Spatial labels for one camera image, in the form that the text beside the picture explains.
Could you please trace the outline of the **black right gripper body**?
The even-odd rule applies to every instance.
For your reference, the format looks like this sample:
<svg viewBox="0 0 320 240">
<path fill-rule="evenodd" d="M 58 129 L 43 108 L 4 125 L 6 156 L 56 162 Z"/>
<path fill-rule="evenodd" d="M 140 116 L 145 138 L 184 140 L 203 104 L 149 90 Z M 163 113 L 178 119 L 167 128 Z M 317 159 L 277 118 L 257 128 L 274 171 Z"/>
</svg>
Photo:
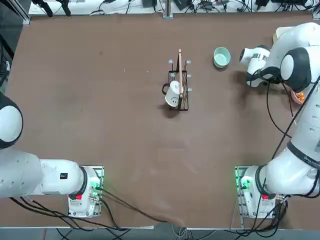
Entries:
<svg viewBox="0 0 320 240">
<path fill-rule="evenodd" d="M 260 78 L 267 83 L 279 84 L 282 82 L 281 70 L 278 67 L 267 67 L 260 71 Z"/>
</svg>

